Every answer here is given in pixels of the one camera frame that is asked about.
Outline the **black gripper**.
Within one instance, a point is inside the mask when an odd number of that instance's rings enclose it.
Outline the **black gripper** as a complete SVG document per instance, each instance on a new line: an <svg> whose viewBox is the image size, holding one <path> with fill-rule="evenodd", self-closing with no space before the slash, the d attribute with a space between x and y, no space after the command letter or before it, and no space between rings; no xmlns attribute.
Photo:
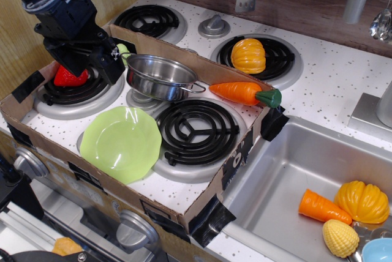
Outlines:
<svg viewBox="0 0 392 262"><path fill-rule="evenodd" d="M116 84L125 66L114 40L96 24L91 0L24 0L39 23L47 51L75 76L93 66L108 84Z"/></svg>

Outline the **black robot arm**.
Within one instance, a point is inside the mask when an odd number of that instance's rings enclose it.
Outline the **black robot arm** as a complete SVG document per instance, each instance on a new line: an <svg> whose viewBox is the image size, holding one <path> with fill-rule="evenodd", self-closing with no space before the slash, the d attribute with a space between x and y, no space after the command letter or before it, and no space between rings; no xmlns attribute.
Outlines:
<svg viewBox="0 0 392 262"><path fill-rule="evenodd" d="M50 55L71 74L79 77L91 66L109 85L125 69L114 40L96 24L97 9L91 0L21 0L24 10L39 23Z"/></svg>

